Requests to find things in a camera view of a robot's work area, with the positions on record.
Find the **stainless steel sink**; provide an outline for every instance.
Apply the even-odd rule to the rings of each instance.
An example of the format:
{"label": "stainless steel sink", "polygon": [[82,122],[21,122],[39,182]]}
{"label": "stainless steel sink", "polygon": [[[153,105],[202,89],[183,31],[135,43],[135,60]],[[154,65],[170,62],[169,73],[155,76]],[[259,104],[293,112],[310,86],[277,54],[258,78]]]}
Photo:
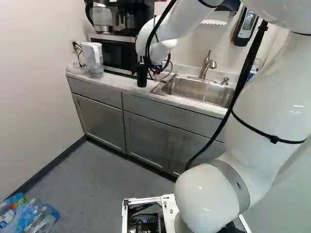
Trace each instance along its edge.
{"label": "stainless steel sink", "polygon": [[209,102],[228,108],[234,88],[214,81],[189,79],[186,76],[172,77],[167,83],[159,84],[152,91],[162,96],[177,96],[191,100]]}

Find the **cabinet door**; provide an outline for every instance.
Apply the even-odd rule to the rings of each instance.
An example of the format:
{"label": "cabinet door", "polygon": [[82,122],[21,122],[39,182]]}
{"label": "cabinet door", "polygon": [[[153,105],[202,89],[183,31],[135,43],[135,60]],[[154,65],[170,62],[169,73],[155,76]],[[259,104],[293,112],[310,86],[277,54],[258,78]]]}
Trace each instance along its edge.
{"label": "cabinet door", "polygon": [[85,134],[125,152],[122,110],[75,94],[72,96]]}
{"label": "cabinet door", "polygon": [[124,111],[127,154],[167,170],[175,128]]}
{"label": "cabinet door", "polygon": [[[174,138],[174,150],[170,159],[169,171],[173,175],[179,176],[183,173],[188,160],[194,156],[206,143],[208,138],[177,129],[177,135]],[[221,142],[214,141],[213,144],[196,158],[191,166],[207,163],[218,158],[225,151],[225,145]]]}

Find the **baseboard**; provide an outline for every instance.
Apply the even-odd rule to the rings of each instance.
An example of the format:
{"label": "baseboard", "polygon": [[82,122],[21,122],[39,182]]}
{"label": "baseboard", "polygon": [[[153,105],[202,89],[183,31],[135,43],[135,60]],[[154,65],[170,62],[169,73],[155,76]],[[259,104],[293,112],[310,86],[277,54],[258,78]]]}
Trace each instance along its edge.
{"label": "baseboard", "polygon": [[113,149],[113,148],[111,148],[109,146],[106,146],[105,144],[97,141],[96,139],[94,139],[92,137],[86,136],[86,140],[91,142],[91,143],[93,143],[93,144],[95,144],[95,145],[97,145],[97,146],[99,146],[99,147],[101,147],[101,148],[103,148],[103,149],[105,149],[105,150],[107,150],[107,151],[109,151],[109,152],[111,152],[111,153],[114,153],[115,155],[117,155],[117,156],[119,156],[119,157],[121,157],[121,158],[123,158],[125,160],[128,160],[128,161],[130,161],[132,163],[135,163],[135,164],[137,164],[139,166],[142,166],[143,168],[145,168],[145,169],[147,169],[147,170],[149,170],[149,171],[151,171],[151,172],[153,172],[153,173],[155,173],[155,174],[157,174],[159,176],[162,176],[165,179],[168,179],[168,180],[170,180],[172,182],[176,182],[176,180],[177,180],[177,178],[175,176],[173,176],[173,175],[171,175],[169,173],[166,173],[165,171],[159,170],[159,169],[157,169],[157,168],[155,168],[155,167],[153,167],[153,166],[151,166],[149,164],[146,164],[146,163],[144,163],[144,162],[142,162],[142,161],[140,161],[140,160],[138,160],[138,159],[136,159],[136,158],[134,158],[132,156],[124,154],[124,153],[122,153],[122,152],[120,152],[120,151],[118,151],[116,149]]}
{"label": "baseboard", "polygon": [[38,171],[34,176],[32,176],[28,181],[26,181],[22,186],[15,190],[9,197],[15,195],[16,193],[27,193],[36,183],[38,183],[44,176],[46,176],[54,167],[59,165],[62,161],[69,157],[69,155],[74,152],[79,146],[86,141],[86,136],[81,137],[78,141],[73,143],[64,152],[53,159],[44,168]]}

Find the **floor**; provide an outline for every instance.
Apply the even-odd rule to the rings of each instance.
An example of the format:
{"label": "floor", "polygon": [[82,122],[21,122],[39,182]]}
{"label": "floor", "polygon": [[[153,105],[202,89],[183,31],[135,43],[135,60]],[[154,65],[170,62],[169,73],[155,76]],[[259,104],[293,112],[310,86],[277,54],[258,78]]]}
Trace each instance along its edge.
{"label": "floor", "polygon": [[124,198],[172,192],[173,182],[85,142],[27,197],[42,198],[60,212],[51,233],[121,233]]}

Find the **water bottle pack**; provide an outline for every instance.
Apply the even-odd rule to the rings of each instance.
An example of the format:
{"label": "water bottle pack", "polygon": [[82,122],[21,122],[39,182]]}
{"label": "water bottle pack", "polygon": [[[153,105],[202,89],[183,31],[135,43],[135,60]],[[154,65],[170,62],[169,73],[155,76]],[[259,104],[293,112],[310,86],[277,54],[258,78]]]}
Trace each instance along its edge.
{"label": "water bottle pack", "polygon": [[41,199],[18,193],[0,204],[0,233],[48,233],[60,214]]}

